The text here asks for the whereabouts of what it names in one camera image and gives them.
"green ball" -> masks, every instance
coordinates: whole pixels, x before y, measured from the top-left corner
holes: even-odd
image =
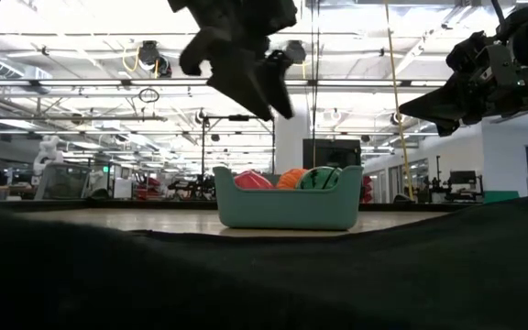
[[[331,189],[336,186],[341,169],[321,166],[308,170],[297,183],[297,189]]]

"black fabric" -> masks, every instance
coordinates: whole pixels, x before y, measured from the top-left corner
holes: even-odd
[[[528,198],[339,237],[123,233],[0,214],[0,326],[528,329]]]

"green object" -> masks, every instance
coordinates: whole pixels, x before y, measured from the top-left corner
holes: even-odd
[[[358,220],[362,171],[348,166],[323,190],[243,190],[228,168],[216,167],[219,219],[232,228],[348,230]]]
[[[308,170],[297,182],[297,189],[331,189],[339,181],[341,169],[321,166]]]
[[[509,201],[511,199],[519,198],[519,192],[511,191],[490,191],[484,192],[484,204]]]

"red ball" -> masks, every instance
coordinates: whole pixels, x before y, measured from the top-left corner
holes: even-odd
[[[253,170],[246,170],[234,178],[236,186],[242,189],[272,189],[272,183]]]

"plastic basket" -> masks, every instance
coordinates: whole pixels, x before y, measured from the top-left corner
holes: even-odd
[[[358,220],[360,166],[346,167],[326,190],[244,190],[231,171],[214,168],[219,219],[232,228],[348,230]]]

